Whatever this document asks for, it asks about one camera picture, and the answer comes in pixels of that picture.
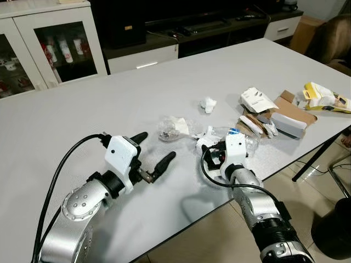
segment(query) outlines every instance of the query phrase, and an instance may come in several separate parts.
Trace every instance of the tiled floor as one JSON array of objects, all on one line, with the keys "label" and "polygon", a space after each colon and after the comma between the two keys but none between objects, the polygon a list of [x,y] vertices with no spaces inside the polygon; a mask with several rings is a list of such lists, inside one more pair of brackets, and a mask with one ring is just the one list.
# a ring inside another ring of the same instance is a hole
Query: tiled floor
[{"label": "tiled floor", "polygon": [[[326,171],[328,164],[349,152],[341,145],[340,138],[314,163],[314,167]],[[308,161],[313,153],[301,158]],[[351,157],[342,163],[351,163]],[[302,163],[294,163],[265,182],[265,187],[284,201],[301,242],[308,248],[317,263],[351,262],[334,260],[325,256],[313,243],[310,229],[313,221],[333,209],[343,197],[329,173],[321,175],[310,168],[293,183],[291,178]],[[351,165],[337,168],[344,185],[351,192]],[[196,262],[250,262],[260,263],[259,250],[251,232],[246,227],[239,206],[231,202],[154,249],[138,263],[196,263]]]}]

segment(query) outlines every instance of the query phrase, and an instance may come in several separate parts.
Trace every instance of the brown chair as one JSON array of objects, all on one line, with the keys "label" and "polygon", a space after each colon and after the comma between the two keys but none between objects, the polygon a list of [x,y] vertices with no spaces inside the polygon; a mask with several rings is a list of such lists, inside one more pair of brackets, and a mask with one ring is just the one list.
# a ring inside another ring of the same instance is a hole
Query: brown chair
[{"label": "brown chair", "polygon": [[305,55],[351,76],[351,15],[339,15],[319,26]]}]

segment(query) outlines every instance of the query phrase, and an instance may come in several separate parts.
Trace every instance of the robotic arm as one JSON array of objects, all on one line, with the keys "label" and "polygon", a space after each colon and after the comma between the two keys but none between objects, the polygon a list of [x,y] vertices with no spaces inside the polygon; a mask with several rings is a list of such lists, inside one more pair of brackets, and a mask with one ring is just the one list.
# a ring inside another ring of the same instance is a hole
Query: robotic arm
[{"label": "robotic arm", "polygon": [[107,148],[107,171],[95,172],[87,183],[71,191],[64,199],[60,213],[46,235],[41,248],[41,261],[51,263],[85,262],[93,238],[93,231],[114,199],[130,193],[133,186],[145,180],[153,183],[167,169],[176,156],[171,152],[155,167],[153,173],[143,171],[138,160],[139,143],[147,133],[132,138],[104,134],[101,142]]},{"label": "robotic arm", "polygon": [[[241,207],[246,224],[261,252],[262,262],[314,263],[289,223],[291,217],[283,202],[279,202],[267,190],[260,190],[263,183],[253,171],[245,168],[245,136],[227,135],[225,143],[220,142],[214,148],[225,150],[225,161],[220,166],[220,174],[223,179],[233,184],[234,200]],[[251,185],[256,188],[240,185]]]}]

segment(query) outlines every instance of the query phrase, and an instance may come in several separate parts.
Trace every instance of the wall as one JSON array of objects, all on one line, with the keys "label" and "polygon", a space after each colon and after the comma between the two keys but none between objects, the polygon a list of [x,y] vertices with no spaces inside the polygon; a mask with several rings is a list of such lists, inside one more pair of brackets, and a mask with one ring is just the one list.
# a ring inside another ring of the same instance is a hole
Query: wall
[{"label": "wall", "polygon": [[314,18],[329,20],[337,16],[346,0],[298,0],[298,9],[304,15]]}]

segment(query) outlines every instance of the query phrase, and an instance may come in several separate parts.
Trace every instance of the black tv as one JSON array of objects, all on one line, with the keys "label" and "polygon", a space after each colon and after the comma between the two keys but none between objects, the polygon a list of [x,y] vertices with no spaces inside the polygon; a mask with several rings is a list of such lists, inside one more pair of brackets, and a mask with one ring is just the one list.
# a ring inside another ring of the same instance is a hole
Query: black tv
[{"label": "black tv", "polygon": [[236,15],[249,6],[248,0],[176,0],[144,2],[146,26],[181,22],[209,16]]}]

